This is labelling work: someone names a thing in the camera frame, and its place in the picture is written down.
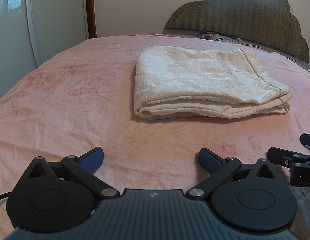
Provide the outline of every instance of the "wooden door frame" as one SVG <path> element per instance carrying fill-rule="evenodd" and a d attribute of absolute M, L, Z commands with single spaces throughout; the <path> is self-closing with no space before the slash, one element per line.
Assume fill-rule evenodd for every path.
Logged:
<path fill-rule="evenodd" d="M 90 39 L 97 38 L 94 0 L 86 0 L 87 28 Z"/>

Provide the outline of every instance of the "bed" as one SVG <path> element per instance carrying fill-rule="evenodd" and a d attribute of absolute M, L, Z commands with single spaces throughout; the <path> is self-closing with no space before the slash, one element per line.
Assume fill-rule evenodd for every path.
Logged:
<path fill-rule="evenodd" d="M 35 156 L 59 161 L 101 146 L 95 175 L 124 188 L 187 190 L 207 177 L 196 153 L 255 163 L 270 147 L 309 154 L 299 142 L 310 133 L 310 75 L 291 60 L 252 48 L 268 74 L 293 95 L 288 114 L 240 119 L 186 117 L 148 121 L 134 114 L 135 64 L 150 46 L 222 51 L 244 45 L 141 34 L 90 39 L 45 62 L 0 99 L 0 194 L 11 191 Z M 288 170 L 277 167 L 287 180 Z M 310 188 L 292 188 L 299 211 L 292 231 L 310 237 Z M 12 231 L 0 202 L 0 239 Z"/>

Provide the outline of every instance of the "crosshair logo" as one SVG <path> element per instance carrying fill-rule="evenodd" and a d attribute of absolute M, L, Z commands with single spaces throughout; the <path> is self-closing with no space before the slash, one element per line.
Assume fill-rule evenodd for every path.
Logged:
<path fill-rule="evenodd" d="M 151 194 L 149 194 L 151 197 L 153 198 L 156 198 L 158 197 L 159 195 L 156 193 L 156 192 L 152 192 Z"/>

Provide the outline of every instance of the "blanket fold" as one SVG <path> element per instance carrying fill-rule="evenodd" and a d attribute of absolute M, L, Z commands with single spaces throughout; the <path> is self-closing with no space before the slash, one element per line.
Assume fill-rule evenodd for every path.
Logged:
<path fill-rule="evenodd" d="M 148 120 L 286 114 L 291 97 L 289 88 L 267 74 L 251 49 L 150 47 L 136 62 L 134 112 Z"/>

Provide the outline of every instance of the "silver bolt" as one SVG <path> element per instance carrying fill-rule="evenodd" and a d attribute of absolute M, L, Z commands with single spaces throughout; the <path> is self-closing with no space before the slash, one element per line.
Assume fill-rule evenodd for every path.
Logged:
<path fill-rule="evenodd" d="M 203 196 L 205 192 L 200 188 L 192 188 L 188 191 L 188 193 L 194 197 L 200 197 Z"/>
<path fill-rule="evenodd" d="M 112 197 L 115 196 L 117 191 L 113 188 L 105 188 L 101 191 L 101 194 L 105 197 Z"/>

